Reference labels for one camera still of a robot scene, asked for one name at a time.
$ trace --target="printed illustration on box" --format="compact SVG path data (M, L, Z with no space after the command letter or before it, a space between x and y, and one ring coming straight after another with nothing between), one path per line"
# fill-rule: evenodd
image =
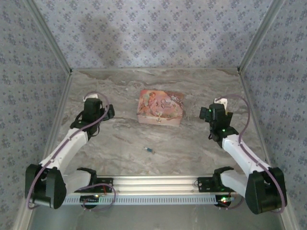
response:
M179 92L142 90L138 106L140 123L179 126L184 95Z

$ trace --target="patterned wallpaper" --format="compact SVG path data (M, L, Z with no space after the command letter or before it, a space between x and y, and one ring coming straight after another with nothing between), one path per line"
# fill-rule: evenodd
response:
M21 0L0 1L0 229L13 226L24 174L39 163L66 73Z
M271 0L35 0L71 68L236 67Z
M286 0L244 73L271 153L307 229L307 2Z

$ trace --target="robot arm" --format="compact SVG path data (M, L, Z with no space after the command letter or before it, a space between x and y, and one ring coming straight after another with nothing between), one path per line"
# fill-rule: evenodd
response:
M226 113L224 105L219 103L211 104L209 109L201 108L200 119L210 124L209 139L213 139L228 152L244 173L238 174L231 167L215 170L213 180L216 187L221 191L228 188L238 192L245 198L249 209L255 214L280 208L282 206L281 197L276 185L264 170L265 168L280 186L286 205L283 172L263 162L243 141L239 143L239 133L230 126L232 115L233 113Z
M73 193L81 187L93 185L96 181L96 172L91 169L79 168L70 175L63 176L69 162L85 145L95 133L100 131L100 123L90 126L73 137L72 134L85 126L98 120L105 109L102 102L98 99L98 95L89 97L84 102L84 110L78 114L75 121L71 124L70 129L64 140L56 147L56 149L42 160L38 165L31 164L25 173L25 197L27 198L31 184L38 172L46 166L43 173L39 176L34 190L31 194L31 203L45 205L51 208L59 208L63 203L66 195ZM103 121L113 118L115 115L113 105L109 105L109 110Z

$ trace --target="marble surface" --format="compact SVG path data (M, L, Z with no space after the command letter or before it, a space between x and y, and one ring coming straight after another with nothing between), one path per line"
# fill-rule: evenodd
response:
M97 170L99 175L205 174L236 162L214 141L208 140L209 124L199 119L202 106L230 93L243 94L235 71L218 69L122 69L80 70L73 81L65 107L58 143L69 125L83 110L82 97L89 91L104 93L116 116L100 125L97 137L83 146L70 162L67 173L78 167ZM185 94L180 127L139 124L136 116L142 89L178 91ZM239 132L247 121L247 109L240 100L228 101L234 112L231 125ZM264 159L260 140L251 122L245 143ZM152 148L155 154L143 147Z

